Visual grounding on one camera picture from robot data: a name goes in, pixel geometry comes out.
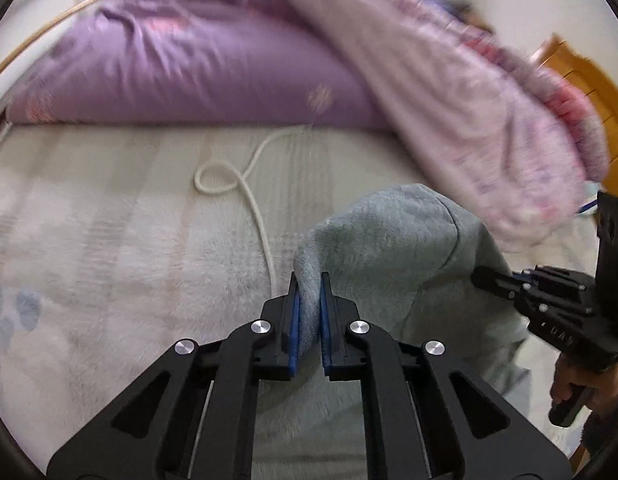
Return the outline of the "person's right hand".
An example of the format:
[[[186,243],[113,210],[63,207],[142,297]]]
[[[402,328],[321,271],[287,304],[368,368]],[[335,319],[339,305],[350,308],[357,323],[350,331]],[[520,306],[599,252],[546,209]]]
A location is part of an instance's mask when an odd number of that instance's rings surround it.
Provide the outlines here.
[[[569,400],[575,386],[592,389],[586,406],[593,413],[601,416],[610,414],[618,408],[618,363],[596,374],[561,354],[555,362],[550,390],[552,404]]]

